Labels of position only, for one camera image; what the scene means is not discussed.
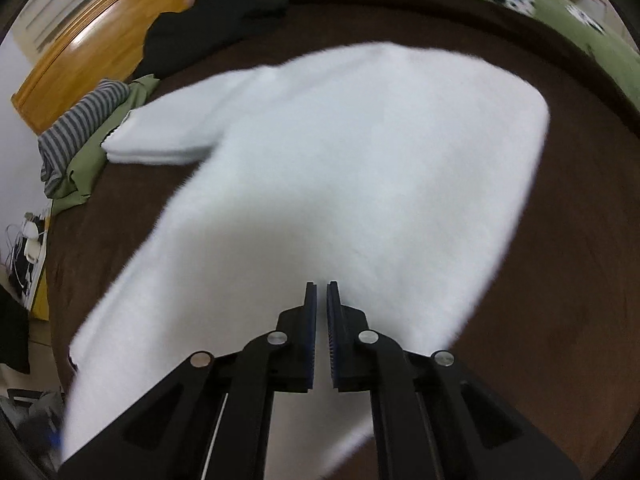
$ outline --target brown bedsheet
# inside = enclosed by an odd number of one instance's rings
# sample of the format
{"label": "brown bedsheet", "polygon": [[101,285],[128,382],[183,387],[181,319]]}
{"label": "brown bedsheet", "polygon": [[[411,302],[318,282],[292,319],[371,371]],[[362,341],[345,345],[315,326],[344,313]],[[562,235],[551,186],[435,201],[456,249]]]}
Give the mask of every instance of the brown bedsheet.
{"label": "brown bedsheet", "polygon": [[[615,478],[608,475],[640,442],[633,426],[614,452],[640,408],[637,117],[586,57],[544,30],[534,42],[519,18],[492,4],[474,2],[474,21],[472,9],[460,10],[468,6],[463,0],[446,4],[459,4],[449,19],[442,0],[384,0],[385,7],[311,1],[344,0],[293,0],[279,30],[168,78],[155,97],[214,73],[377,40],[474,54],[538,88],[551,113],[540,168],[500,272],[453,351],[585,478],[607,460],[598,478]],[[556,46],[548,52],[540,48],[545,34],[546,45]],[[66,387],[71,338],[193,169],[109,164],[91,200],[54,220],[47,279],[54,354]],[[373,453],[367,444],[335,477],[375,478]]]}

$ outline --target clothing pile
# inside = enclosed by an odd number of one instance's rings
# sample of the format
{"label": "clothing pile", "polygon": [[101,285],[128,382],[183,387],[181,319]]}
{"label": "clothing pile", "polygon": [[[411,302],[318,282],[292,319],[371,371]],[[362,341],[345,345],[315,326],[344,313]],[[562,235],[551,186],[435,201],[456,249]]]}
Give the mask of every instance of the clothing pile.
{"label": "clothing pile", "polygon": [[53,199],[51,215],[85,203],[106,164],[100,144],[158,85],[151,75],[132,81],[103,79],[38,137],[41,180]]}
{"label": "clothing pile", "polygon": [[274,30],[287,0],[196,0],[183,12],[163,12],[146,32],[143,59],[132,77],[164,79],[215,50]]}

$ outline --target white fluffy garment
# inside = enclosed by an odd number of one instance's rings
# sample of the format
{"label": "white fluffy garment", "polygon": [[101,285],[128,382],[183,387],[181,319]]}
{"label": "white fluffy garment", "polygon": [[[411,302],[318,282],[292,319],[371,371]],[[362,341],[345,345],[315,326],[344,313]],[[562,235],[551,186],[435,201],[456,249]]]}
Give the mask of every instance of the white fluffy garment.
{"label": "white fluffy garment", "polygon": [[406,350],[446,348],[508,246],[548,111],[480,59],[366,44],[216,76],[132,119],[129,160],[216,147],[73,341],[64,456],[192,352],[272,330],[313,281],[316,382],[276,394],[266,478],[316,480],[372,432],[368,395],[331,386],[325,285]]}

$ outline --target wooden headboard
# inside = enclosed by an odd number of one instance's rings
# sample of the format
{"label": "wooden headboard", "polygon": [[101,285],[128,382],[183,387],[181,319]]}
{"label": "wooden headboard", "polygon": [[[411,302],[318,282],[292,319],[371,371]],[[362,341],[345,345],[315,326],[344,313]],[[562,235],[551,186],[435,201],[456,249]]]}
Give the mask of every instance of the wooden headboard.
{"label": "wooden headboard", "polygon": [[146,30],[184,0],[94,0],[49,45],[12,103],[39,135],[103,77],[123,80],[142,59]]}

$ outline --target metal screw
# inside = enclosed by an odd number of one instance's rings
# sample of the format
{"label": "metal screw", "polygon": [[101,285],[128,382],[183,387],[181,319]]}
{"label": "metal screw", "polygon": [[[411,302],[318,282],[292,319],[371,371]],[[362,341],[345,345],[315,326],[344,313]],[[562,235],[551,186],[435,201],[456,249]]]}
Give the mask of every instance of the metal screw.
{"label": "metal screw", "polygon": [[440,366],[451,366],[456,360],[455,357],[453,357],[453,354],[447,352],[446,350],[438,352],[435,355],[434,359]]}
{"label": "metal screw", "polygon": [[358,334],[358,339],[360,339],[361,342],[367,345],[373,345],[373,343],[375,343],[378,338],[378,334],[376,332],[373,332],[373,330],[363,330]]}
{"label": "metal screw", "polygon": [[191,356],[189,362],[194,368],[204,368],[205,366],[209,366],[209,363],[211,362],[211,356],[206,352],[198,352],[197,354]]}
{"label": "metal screw", "polygon": [[271,345],[284,345],[287,342],[287,334],[284,332],[271,332],[267,336],[267,341]]}

